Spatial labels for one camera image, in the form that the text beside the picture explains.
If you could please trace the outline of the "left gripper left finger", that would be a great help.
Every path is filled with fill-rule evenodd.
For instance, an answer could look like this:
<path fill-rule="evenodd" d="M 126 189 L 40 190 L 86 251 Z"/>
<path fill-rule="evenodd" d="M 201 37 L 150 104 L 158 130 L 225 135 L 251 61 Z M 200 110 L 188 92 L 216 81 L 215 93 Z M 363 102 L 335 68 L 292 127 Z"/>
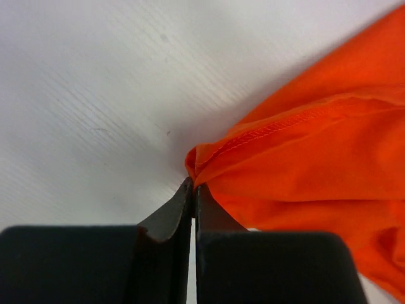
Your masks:
<path fill-rule="evenodd" d="M 1 232 L 2 303 L 185 303 L 192 181 L 136 225 Z"/>

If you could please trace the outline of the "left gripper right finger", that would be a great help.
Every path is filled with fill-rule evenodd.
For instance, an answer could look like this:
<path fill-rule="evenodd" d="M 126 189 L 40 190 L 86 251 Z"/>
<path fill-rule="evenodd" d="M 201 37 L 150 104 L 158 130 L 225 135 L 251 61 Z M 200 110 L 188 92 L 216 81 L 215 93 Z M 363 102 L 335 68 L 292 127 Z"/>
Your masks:
<path fill-rule="evenodd" d="M 351 254 L 329 232 L 251 232 L 199 186 L 198 303 L 366 303 Z"/>

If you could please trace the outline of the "orange t shirt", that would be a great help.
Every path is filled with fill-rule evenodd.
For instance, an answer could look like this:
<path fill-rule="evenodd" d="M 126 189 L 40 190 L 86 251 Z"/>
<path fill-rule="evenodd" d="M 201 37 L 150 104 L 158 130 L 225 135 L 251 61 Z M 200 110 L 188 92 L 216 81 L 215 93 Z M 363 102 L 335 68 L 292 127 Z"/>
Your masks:
<path fill-rule="evenodd" d="M 404 7 L 190 150 L 194 184 L 244 227 L 327 231 L 404 302 Z"/>

